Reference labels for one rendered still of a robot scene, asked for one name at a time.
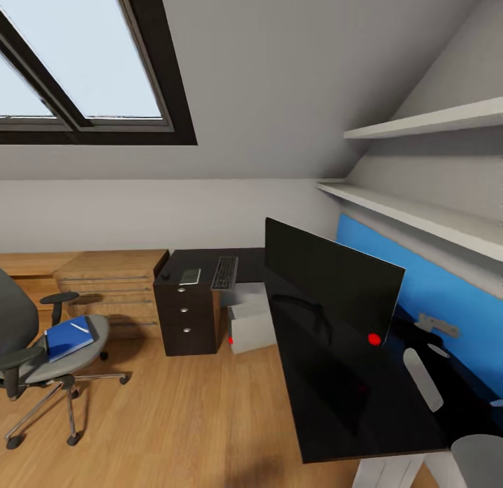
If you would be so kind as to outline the folder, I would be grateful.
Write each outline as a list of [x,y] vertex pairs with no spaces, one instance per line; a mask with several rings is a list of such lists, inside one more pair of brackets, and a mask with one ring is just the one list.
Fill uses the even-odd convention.
[[44,332],[48,360],[50,363],[93,342],[90,330],[89,333],[86,333],[73,326],[71,323],[89,330],[85,316],[81,315]]

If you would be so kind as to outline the notebook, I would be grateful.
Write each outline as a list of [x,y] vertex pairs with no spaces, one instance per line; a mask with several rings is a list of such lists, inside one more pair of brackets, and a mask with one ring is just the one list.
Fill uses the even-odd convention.
[[201,270],[197,269],[186,269],[182,276],[181,285],[197,285],[199,281]]

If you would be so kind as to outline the keyboard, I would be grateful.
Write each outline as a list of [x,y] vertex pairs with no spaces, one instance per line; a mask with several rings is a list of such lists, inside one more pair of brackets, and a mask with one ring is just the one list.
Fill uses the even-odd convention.
[[239,257],[221,257],[210,290],[235,290]]

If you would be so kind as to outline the monitor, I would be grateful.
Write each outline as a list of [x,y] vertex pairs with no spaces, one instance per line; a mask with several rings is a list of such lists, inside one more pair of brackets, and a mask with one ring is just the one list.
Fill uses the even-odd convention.
[[365,334],[371,344],[386,343],[387,315],[394,314],[406,268],[270,217],[265,218],[264,266],[317,302],[271,296],[315,310],[327,324],[328,345],[330,324],[318,308]]

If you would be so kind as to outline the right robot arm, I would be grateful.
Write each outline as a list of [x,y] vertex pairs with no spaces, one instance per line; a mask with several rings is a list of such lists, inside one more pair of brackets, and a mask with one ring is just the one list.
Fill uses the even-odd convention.
[[431,328],[458,338],[452,324],[427,313],[414,323],[389,313],[390,333],[404,340],[404,364],[433,415],[467,488],[503,488],[503,430],[488,406],[454,373]]

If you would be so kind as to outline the swivel chair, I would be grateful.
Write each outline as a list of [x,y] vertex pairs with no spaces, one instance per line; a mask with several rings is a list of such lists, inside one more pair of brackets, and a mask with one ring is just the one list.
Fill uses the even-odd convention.
[[[45,296],[42,304],[53,303],[52,328],[60,322],[62,303],[78,298],[77,292],[64,292]],[[101,360],[108,358],[108,352],[102,352],[110,333],[110,323],[102,315],[84,315],[93,342],[83,346],[52,363],[48,360],[45,334],[34,343],[39,332],[39,314],[34,302],[2,268],[0,268],[0,388],[6,388],[10,401],[18,400],[30,387],[49,387],[54,382],[59,384],[31,411],[20,423],[5,435],[6,448],[14,450],[22,440],[21,436],[11,437],[37,410],[40,410],[59,391],[66,389],[71,436],[66,444],[74,446],[80,434],[75,432],[72,399],[79,396],[76,383],[87,380],[119,378],[125,385],[129,377],[125,373],[78,375],[93,360],[101,355]]]

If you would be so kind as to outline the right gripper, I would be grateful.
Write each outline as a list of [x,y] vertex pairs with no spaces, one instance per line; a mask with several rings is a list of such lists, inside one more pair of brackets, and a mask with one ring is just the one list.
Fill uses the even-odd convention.
[[404,340],[404,344],[407,344],[408,338],[412,336],[423,336],[432,341],[432,343],[436,343],[437,345],[442,344],[442,340],[438,335],[426,333],[414,326],[412,322],[408,322],[399,316],[394,316],[392,313],[387,315],[386,323],[390,326],[390,333]]

